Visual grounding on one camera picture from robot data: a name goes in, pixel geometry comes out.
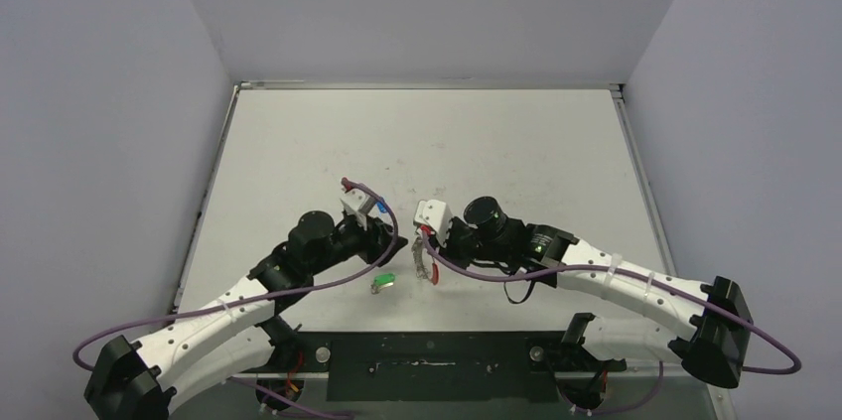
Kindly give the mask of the green capped key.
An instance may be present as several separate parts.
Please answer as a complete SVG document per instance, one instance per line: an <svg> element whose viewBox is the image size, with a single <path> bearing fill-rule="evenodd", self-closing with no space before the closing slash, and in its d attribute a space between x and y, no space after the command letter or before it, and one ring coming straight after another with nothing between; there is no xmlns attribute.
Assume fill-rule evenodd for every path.
<svg viewBox="0 0 842 420"><path fill-rule="evenodd" d="M377 295L384 289L392 287L396 281L396 275L393 273L383 273L375 275L370 284L370 293Z"/></svg>

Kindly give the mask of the metal keyring with red handle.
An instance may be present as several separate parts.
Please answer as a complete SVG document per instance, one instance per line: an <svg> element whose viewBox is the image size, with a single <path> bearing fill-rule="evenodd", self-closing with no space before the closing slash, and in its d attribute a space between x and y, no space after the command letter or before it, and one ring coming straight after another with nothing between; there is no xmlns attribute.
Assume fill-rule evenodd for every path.
<svg viewBox="0 0 842 420"><path fill-rule="evenodd" d="M418 227L410 251L415 266L416 277L419 280L427 281L431 285L437 286L440 280L438 265L434 258L430 261L425 260L426 256L431 257L430 248L433 246L431 239L432 235L425 226Z"/></svg>

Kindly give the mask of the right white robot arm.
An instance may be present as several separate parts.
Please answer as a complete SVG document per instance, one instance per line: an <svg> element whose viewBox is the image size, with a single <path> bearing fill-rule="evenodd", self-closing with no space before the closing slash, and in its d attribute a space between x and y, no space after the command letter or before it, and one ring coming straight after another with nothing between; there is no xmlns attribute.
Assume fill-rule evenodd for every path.
<svg viewBox="0 0 842 420"><path fill-rule="evenodd" d="M596 360L675 363L705 383L740 383L751 337L751 312L740 285L652 271L600 250L563 229L505 214L493 197L473 200L462 216L438 200L421 201L413 222L437 260L467 270L499 270L501 283L528 281L588 294L638 320L578 313L561 343L564 361L584 369Z"/></svg>

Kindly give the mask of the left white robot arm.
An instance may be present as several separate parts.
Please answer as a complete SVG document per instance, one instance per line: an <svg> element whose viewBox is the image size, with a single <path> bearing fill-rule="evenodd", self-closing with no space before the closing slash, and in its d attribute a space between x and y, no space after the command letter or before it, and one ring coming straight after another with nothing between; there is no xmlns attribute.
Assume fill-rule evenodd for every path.
<svg viewBox="0 0 842 420"><path fill-rule="evenodd" d="M266 365L288 368L297 340L282 311L312 291L318 274L357 257L389 262L408 243L385 221L323 211L299 218L286 241L219 297L135 341L118 336L101 349L83 398L99 419L167 419L232 375Z"/></svg>

